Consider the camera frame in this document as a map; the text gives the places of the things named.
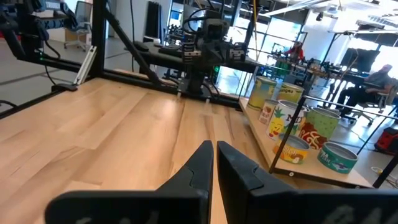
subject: shelf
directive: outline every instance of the shelf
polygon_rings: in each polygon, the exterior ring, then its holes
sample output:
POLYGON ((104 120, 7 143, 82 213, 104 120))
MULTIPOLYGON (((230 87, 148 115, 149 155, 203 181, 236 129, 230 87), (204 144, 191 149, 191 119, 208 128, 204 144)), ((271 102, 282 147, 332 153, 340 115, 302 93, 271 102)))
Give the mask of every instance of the shelf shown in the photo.
MULTIPOLYGON (((266 125, 258 120, 259 112, 247 107, 248 99, 241 98, 239 104, 242 107, 243 113, 248 118, 250 128, 256 137, 257 143, 261 148, 262 154, 265 157, 269 166, 275 158, 272 148, 275 146, 275 141, 266 135, 266 125)), ((341 187, 360 187, 372 188, 372 185, 363 178, 356 170, 352 170, 349 174, 339 174, 324 165, 318 159, 317 150, 312 149, 303 164, 291 164, 289 162, 279 159, 275 166, 275 173, 292 175, 294 177, 314 180, 326 184, 333 184, 341 187)))

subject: gray floor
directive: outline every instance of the gray floor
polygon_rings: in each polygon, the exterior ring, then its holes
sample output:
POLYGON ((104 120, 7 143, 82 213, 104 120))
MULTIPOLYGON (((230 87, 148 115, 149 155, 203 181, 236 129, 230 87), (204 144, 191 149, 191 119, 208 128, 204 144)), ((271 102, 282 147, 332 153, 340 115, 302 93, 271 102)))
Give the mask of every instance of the gray floor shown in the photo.
MULTIPOLYGON (((81 49, 69 47, 65 50, 62 43, 54 41, 50 41, 50 44, 60 52, 64 59, 74 60, 76 62, 82 62, 84 60, 85 53, 81 49)), ((120 40, 107 40, 105 68, 131 70, 131 55, 123 48, 124 46, 120 40)), ((50 93, 52 84, 45 74, 44 66, 16 60, 9 50, 8 45, 1 40, 0 52, 0 65, 2 68, 0 74, 1 100, 8 100, 20 105, 46 93, 50 93)), ((46 53, 52 54, 48 49, 46 49, 46 53)), ((157 67, 156 70, 159 76, 165 72, 165 69, 161 67, 157 67)), ((50 67, 49 72, 55 81, 59 83, 70 83, 76 76, 76 73, 50 67)), ((244 76, 245 73, 243 72, 223 68, 218 79, 218 88, 222 92, 238 95, 243 85, 244 76)), ((0 106, 0 112, 7 109, 9 109, 9 107, 6 105, 0 106)), ((390 110, 391 108, 386 108, 385 113, 390 112, 390 110)), ((349 124, 349 122, 341 120, 331 140, 340 142, 352 151, 357 152, 363 145, 364 140, 368 138, 381 121, 382 118, 377 118, 373 122, 373 125, 368 127, 368 121, 364 118, 361 118, 356 124, 349 124)), ((392 156, 374 152, 369 149, 374 148, 373 144, 377 141, 383 129, 393 125, 394 122, 387 119, 370 139, 366 149, 359 155, 359 161, 355 169, 370 183, 373 183, 377 179, 377 175, 371 170, 371 167, 384 168, 392 159, 392 156)), ((398 177, 398 169, 394 169, 391 175, 398 177)), ((392 186, 385 182, 382 188, 391 189, 392 186)))

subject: office chair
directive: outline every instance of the office chair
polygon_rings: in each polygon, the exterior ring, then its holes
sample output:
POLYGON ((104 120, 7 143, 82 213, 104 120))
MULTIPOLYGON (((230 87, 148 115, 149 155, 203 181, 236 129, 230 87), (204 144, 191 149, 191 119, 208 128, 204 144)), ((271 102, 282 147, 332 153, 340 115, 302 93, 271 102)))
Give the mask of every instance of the office chair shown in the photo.
POLYGON ((77 47, 81 47, 85 52, 86 49, 90 46, 86 44, 86 41, 80 41, 80 37, 86 34, 91 33, 91 9, 93 5, 88 2, 78 1, 75 9, 76 20, 79 23, 76 29, 69 29, 71 32, 75 33, 77 38, 73 41, 68 41, 63 44, 63 47, 66 49, 69 45, 77 45, 77 47))
MULTIPOLYGON (((388 94, 387 93, 378 93, 379 101, 377 103, 366 102, 366 103, 358 103, 358 105, 361 106, 364 110, 366 108, 378 108, 379 113, 383 113, 384 108, 386 108, 386 106, 390 106, 392 104, 392 102, 394 101, 394 98, 397 96, 397 92, 398 92, 398 80, 394 79, 394 84, 388 94)), ((373 124, 373 120, 375 119, 375 118, 370 117, 369 115, 367 115, 366 113, 364 113, 362 111, 354 111, 353 112, 353 117, 359 118, 360 116, 365 117, 369 121, 368 126, 371 126, 373 124)))

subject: food can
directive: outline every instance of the food can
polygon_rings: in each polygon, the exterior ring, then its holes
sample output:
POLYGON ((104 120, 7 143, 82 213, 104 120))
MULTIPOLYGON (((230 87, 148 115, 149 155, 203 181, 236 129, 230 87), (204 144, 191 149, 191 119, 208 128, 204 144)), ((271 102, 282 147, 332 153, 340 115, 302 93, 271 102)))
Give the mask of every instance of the food can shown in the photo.
POLYGON ((296 131, 296 133, 294 134, 294 135, 297 136, 297 137, 300 137, 301 129, 303 129, 304 124, 305 124, 305 121, 307 120, 308 112, 310 112, 310 109, 307 108, 306 106, 303 106, 303 109, 304 109, 304 116, 303 116, 303 119, 301 119, 301 122, 300 122, 300 124, 298 125, 298 128, 297 128, 297 131, 296 131))
POLYGON ((259 121, 261 123, 268 126, 269 120, 271 119, 272 114, 274 113, 274 109, 277 104, 278 104, 278 101, 276 101, 276 100, 271 100, 271 99, 265 100, 264 106, 262 107, 262 110, 260 112, 260 117, 259 117, 259 121))
MULTIPOLYGON (((297 108, 298 104, 287 101, 287 100, 279 100, 278 105, 275 107, 274 113, 269 121, 269 125, 267 128, 267 135, 273 140, 278 139, 278 135, 280 133, 285 133, 287 127, 290 124, 290 121, 293 118, 294 112, 297 108)), ((300 123, 304 117, 305 108, 301 108, 300 113, 298 114, 297 119, 295 120, 292 132, 290 135, 295 135, 300 123)))
POLYGON ((276 81, 266 77, 257 77, 248 106, 255 110, 261 110, 264 105, 264 100, 272 98, 275 86, 276 81))
MULTIPOLYGON (((279 146, 285 137, 285 134, 278 135, 278 142, 274 146, 274 153, 278 152, 279 146)), ((307 158, 308 152, 310 150, 310 145, 306 143, 303 139, 297 136, 289 136, 287 138, 286 144, 280 154, 279 159, 291 162, 293 164, 302 164, 307 158)))
POLYGON ((308 142, 311 148, 320 150, 331 138, 340 119, 341 117, 334 112, 312 107, 299 136, 308 142))
POLYGON ((358 156, 343 146, 326 142, 318 154, 318 160, 331 170, 349 174, 358 161, 358 156))
POLYGON ((303 95, 303 92, 304 89, 302 87, 290 83, 283 83, 277 99, 288 100, 294 103, 298 103, 301 96, 303 95))

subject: person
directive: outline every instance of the person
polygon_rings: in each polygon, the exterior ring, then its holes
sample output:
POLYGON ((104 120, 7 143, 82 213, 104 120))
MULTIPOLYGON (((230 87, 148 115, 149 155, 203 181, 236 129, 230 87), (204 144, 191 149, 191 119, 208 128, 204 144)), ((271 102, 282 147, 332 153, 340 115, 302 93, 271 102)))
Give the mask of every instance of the person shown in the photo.
MULTIPOLYGON (((356 88, 350 87, 346 90, 341 91, 337 103, 344 104, 346 97, 349 99, 347 101, 347 106, 356 106, 357 103, 373 102, 377 103, 379 99, 377 93, 388 94, 392 88, 392 78, 388 75, 392 65, 383 66, 378 72, 373 73, 364 79, 365 82, 372 83, 380 86, 380 88, 356 88)), ((351 112, 351 109, 344 108, 342 106, 336 106, 336 109, 341 110, 341 115, 346 115, 351 112)))
POLYGON ((284 53, 285 55, 290 54, 290 58, 293 60, 303 60, 304 51, 302 49, 302 44, 299 41, 294 42, 293 47, 284 53))

